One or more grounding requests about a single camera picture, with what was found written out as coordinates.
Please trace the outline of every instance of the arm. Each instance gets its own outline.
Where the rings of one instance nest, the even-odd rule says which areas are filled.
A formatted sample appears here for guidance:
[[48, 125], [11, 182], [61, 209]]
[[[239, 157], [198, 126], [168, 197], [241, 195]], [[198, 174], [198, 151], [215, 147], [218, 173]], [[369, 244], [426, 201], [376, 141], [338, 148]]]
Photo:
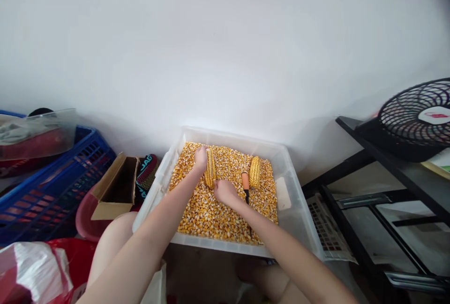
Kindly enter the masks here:
[[77, 302], [139, 303], [159, 270], [161, 258], [178, 229], [186, 205], [206, 170], [206, 147], [195, 153], [194, 167], [147, 216], [112, 263]]
[[311, 303], [357, 303], [353, 294], [325, 264], [290, 234], [247, 205], [229, 181], [218, 181], [214, 195], [251, 226]]

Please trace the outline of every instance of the fan grill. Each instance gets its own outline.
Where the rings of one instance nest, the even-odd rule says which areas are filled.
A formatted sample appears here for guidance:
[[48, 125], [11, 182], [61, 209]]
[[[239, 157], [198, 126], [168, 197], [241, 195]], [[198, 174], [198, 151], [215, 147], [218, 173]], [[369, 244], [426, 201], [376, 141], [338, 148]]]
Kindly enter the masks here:
[[436, 106], [450, 109], [450, 78], [430, 81], [399, 93], [384, 104], [378, 120], [399, 141], [450, 146], [450, 122], [431, 124], [419, 119], [421, 112]]

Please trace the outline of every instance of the clear plastic bin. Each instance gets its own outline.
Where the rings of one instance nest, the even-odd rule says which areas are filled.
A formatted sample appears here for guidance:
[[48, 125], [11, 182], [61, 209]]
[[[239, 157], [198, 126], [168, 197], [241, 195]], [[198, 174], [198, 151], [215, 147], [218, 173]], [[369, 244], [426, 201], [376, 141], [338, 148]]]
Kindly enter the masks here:
[[[139, 228], [147, 215], [167, 193], [173, 169], [186, 142], [226, 146], [248, 155], [257, 155], [262, 159], [269, 159], [277, 188], [280, 227], [304, 244], [318, 258], [324, 260], [319, 236], [286, 147], [281, 144], [207, 129], [182, 128], [181, 136], [172, 145], [159, 165], [155, 174], [155, 181], [133, 223], [133, 232]], [[221, 241], [178, 232], [171, 242], [247, 255], [273, 257], [263, 246]]]
[[9, 118], [0, 125], [0, 161], [35, 159], [67, 152], [75, 143], [74, 108]]

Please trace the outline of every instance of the yellow corn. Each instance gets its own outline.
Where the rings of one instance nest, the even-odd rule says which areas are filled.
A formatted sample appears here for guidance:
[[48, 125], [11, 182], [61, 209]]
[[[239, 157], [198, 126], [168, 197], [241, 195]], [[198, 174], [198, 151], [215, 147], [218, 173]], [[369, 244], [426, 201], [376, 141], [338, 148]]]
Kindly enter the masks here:
[[250, 165], [250, 173], [248, 174], [248, 181], [252, 188], [259, 188], [259, 178], [261, 173], [261, 159], [259, 156], [255, 156], [252, 159], [252, 164]]
[[[194, 166], [195, 151], [203, 144], [186, 142], [173, 170], [169, 190], [174, 189]], [[208, 146], [214, 153], [217, 180], [228, 180], [236, 187], [239, 197], [245, 199], [242, 186], [243, 171], [250, 171], [253, 156], [223, 146]], [[258, 190], [250, 190], [250, 206], [278, 224], [277, 193], [269, 160], [260, 159], [261, 172]], [[187, 204], [178, 232], [199, 237], [262, 244], [256, 232], [230, 207], [218, 202], [213, 191], [201, 179]]]
[[214, 181], [216, 180], [216, 164], [214, 163], [214, 154], [211, 148], [208, 148], [206, 153], [208, 155], [208, 164], [205, 171], [205, 181], [206, 185], [210, 189], [214, 189]]

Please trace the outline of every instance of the leg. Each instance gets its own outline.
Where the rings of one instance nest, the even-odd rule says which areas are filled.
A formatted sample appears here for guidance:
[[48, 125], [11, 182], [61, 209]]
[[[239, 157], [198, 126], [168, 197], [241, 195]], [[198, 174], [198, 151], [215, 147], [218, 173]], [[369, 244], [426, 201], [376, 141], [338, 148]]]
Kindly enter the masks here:
[[91, 286], [130, 239], [133, 234], [131, 227], [135, 221], [136, 215], [136, 212], [125, 213], [117, 217], [106, 228], [95, 250], [92, 266], [90, 267], [87, 288]]
[[238, 262], [237, 273], [239, 278], [254, 284], [273, 303], [309, 303], [278, 264], [269, 266], [263, 260], [251, 259]]

